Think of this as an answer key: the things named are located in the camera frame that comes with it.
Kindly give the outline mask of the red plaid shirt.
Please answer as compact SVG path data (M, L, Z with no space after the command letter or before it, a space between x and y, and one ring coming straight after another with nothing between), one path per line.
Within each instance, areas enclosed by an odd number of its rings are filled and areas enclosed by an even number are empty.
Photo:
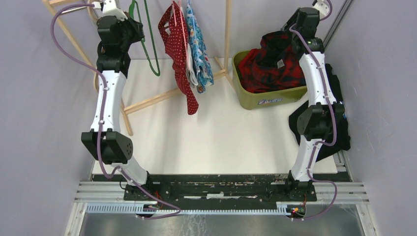
M260 46L250 50L238 63L240 83L246 91L265 93L306 85L287 33L267 33L262 36Z

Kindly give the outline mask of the wooden hanger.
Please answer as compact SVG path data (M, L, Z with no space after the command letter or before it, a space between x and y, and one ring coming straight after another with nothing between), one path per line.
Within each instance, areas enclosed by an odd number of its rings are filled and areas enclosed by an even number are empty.
M94 0L87 0L87 3L88 4L92 4L94 2ZM96 11L94 10L94 8L93 7L88 7L87 8L87 13L88 13L88 15L89 15L89 17L90 17L90 19L91 19L91 21L94 23L94 24L96 24L96 22L97 22L97 20L98 20L98 15L97 15L97 13L96 13Z

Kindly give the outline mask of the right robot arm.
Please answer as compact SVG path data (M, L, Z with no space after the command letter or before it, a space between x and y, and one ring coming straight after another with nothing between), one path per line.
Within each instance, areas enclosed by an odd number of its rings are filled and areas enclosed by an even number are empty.
M304 74L308 107L297 119L300 145L294 166L290 169L284 195L298 200L312 191L313 167L322 146L333 146L337 138L337 122L344 106L334 97L325 68L325 50L316 37L319 22L332 14L329 1L317 0L312 7L300 7L282 28L291 37L292 50Z

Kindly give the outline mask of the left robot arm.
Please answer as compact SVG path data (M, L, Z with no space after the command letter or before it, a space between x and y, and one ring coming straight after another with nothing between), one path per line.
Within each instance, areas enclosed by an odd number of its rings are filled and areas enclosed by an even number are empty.
M115 16L103 16L96 24L100 37L96 61L98 99L90 130L81 134L81 142L103 171L105 166L113 167L128 184L137 185L136 194L141 199L149 200L155 188L148 183L148 171L133 157L132 140L121 133L119 121L131 61L128 51L144 38L143 25L131 17L121 20Z

